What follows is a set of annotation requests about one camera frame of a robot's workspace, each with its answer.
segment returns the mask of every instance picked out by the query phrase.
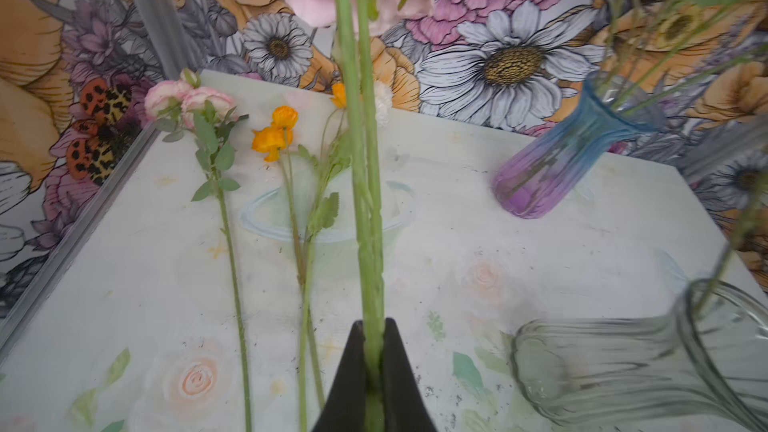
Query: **floral backdrop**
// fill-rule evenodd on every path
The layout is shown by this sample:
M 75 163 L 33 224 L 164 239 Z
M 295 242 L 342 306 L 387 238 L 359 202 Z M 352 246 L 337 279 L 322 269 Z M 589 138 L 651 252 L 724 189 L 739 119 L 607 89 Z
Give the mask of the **floral backdrop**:
M 131 0 L 1 1 L 16 22 L 0 33 L 3 318 L 146 124 L 144 94 L 163 74 Z M 658 0 L 643 2 L 651 15 Z M 206 68 L 319 92 L 340 80 L 334 29 L 309 27 L 284 0 L 174 3 Z M 630 78 L 716 10 L 688 7 L 669 18 Z M 626 4 L 618 46 L 628 39 L 630 15 Z M 374 74 L 399 109 L 540 136 L 574 110 L 587 74 L 611 60 L 604 50 L 610 19 L 605 0 L 436 0 L 434 16 L 372 39 Z M 766 2 L 743 4 L 642 86 L 673 85 L 766 33 Z M 717 137 L 739 135 L 741 124 L 768 112 L 766 64 L 735 66 L 661 105 L 661 130 L 611 151 L 677 165 Z M 725 232 L 767 162 L 763 149 L 745 150 L 693 184 Z M 764 228 L 740 254 L 768 290 Z

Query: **clear glass vase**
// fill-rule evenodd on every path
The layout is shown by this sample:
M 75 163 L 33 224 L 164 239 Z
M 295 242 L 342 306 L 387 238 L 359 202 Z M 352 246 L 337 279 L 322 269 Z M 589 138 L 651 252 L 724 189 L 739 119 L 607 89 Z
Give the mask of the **clear glass vase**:
M 512 346 L 514 378 L 560 425 L 715 414 L 768 430 L 768 309 L 720 282 L 694 320 L 706 281 L 661 317 L 533 321 Z
M 663 114 L 656 106 L 631 110 L 648 98 L 645 92 L 638 88 L 621 107 L 611 110 L 624 79 L 615 77 L 598 94 L 601 77 L 604 72 L 591 73 L 576 110 L 498 171 L 493 191 L 502 207 L 522 218 L 541 217 L 560 203 L 610 146 L 658 130 Z

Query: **white table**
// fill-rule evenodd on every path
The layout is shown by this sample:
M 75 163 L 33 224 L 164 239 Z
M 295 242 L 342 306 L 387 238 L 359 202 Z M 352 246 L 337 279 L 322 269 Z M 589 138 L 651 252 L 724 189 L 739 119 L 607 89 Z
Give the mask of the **white table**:
M 232 137 L 238 153 L 229 176 L 242 188 L 228 195 L 228 203 L 255 427 L 298 430 L 300 297 L 292 251 L 245 230 L 238 215 L 253 198 L 281 184 L 279 170 L 250 150 L 250 130 L 268 125 L 272 110 L 288 103 L 300 111 L 295 142 L 313 150 L 333 107 L 328 96 L 216 72 L 206 72 L 204 82 L 235 96 L 240 110 L 250 114 L 247 126 L 239 126 Z M 703 276 L 724 244 L 717 226 L 668 166 L 605 154 L 550 214 L 522 220 L 500 208 L 489 184 L 530 138 L 398 110 L 380 132 L 382 174 L 407 184 L 418 197 L 414 220 L 388 251 L 386 310 L 398 322 L 440 431 L 550 430 L 550 423 L 513 391 L 510 375 L 478 350 L 503 362 L 499 331 L 513 333 L 533 318 L 662 314 L 680 288 L 670 272 L 673 264 L 688 278 Z M 98 392 L 90 430 L 125 420 L 132 410 L 143 408 L 158 417 L 171 410 L 174 406 L 163 403 L 167 398 L 150 391 L 161 387 L 178 364 L 195 360 L 196 350 L 218 360 L 216 411 L 181 410 L 204 417 L 190 415 L 187 428 L 161 428 L 162 420 L 152 427 L 243 429 L 226 246 L 216 201 L 189 202 L 203 181 L 194 150 L 190 137 L 151 145 L 2 365 L 7 377 L 0 382 L 0 423 L 30 414 L 41 432 L 89 430 L 76 426 L 68 411 L 76 397 L 104 383 L 110 364 L 128 348 L 130 363 L 122 377 Z M 312 303 L 326 390 L 350 325 L 360 317 L 359 284 L 349 268 L 316 274 Z M 490 278 L 495 287 L 483 290 L 473 282 L 477 278 Z M 730 264 L 726 280 L 765 303 L 738 260 Z M 453 376 L 455 353 L 474 362 L 491 392 L 484 400 Z M 313 420 L 316 401 L 311 386 L 309 391 Z M 473 415 L 467 410 L 488 422 L 467 428 L 462 417 Z M 711 418 L 642 425 L 645 432 L 740 428 Z

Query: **glass vase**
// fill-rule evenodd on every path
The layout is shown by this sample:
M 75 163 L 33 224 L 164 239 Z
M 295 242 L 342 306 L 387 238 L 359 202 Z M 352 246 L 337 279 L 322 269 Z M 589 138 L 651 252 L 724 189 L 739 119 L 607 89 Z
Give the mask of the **glass vase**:
M 560 425 L 715 414 L 768 430 L 768 309 L 719 282 L 694 320 L 706 281 L 661 317 L 533 321 L 512 345 L 525 398 Z
M 498 171 L 493 191 L 506 210 L 522 218 L 543 216 L 560 203 L 610 146 L 660 127 L 663 115 L 656 106 L 632 110 L 648 98 L 645 92 L 638 88 L 621 107 L 612 110 L 610 103 L 624 79 L 615 77 L 606 86 L 598 87 L 600 78 L 604 78 L 604 72 L 591 73 L 583 82 L 576 110 Z

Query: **painted table surface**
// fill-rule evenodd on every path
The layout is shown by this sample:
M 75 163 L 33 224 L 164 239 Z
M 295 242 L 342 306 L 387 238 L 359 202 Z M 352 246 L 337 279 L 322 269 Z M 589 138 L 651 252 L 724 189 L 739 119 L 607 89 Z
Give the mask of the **painted table surface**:
M 229 176 L 242 187 L 228 203 L 254 426 L 298 430 L 293 253 L 246 230 L 240 210 L 282 183 L 279 169 L 250 150 L 251 129 L 290 104 L 300 111 L 294 142 L 316 150 L 333 107 L 325 95 L 216 72 L 204 82 L 250 114 L 232 137 L 238 154 Z M 416 194 L 409 206 L 399 204 L 415 205 L 409 223 L 389 235 L 386 310 L 441 432 L 563 428 L 537 416 L 515 390 L 504 334 L 533 318 L 662 314 L 685 280 L 711 270 L 724 245 L 674 168 L 611 154 L 547 216 L 507 214 L 490 182 L 530 140 L 398 110 L 380 130 L 384 179 Z M 189 200 L 204 179 L 194 150 L 190 137 L 156 140 L 120 190 L 0 369 L 0 423 L 16 417 L 16 428 L 4 430 L 34 430 L 24 427 L 36 421 L 40 431 L 118 432 L 123 420 L 131 432 L 243 429 L 226 245 L 216 201 Z M 353 249 L 331 250 L 315 274 L 326 390 L 361 315 Z M 726 280 L 765 301 L 741 262 L 732 261 Z M 210 366 L 212 384 L 184 382 L 196 364 Z M 622 432 L 740 428 L 717 418 L 616 425 Z

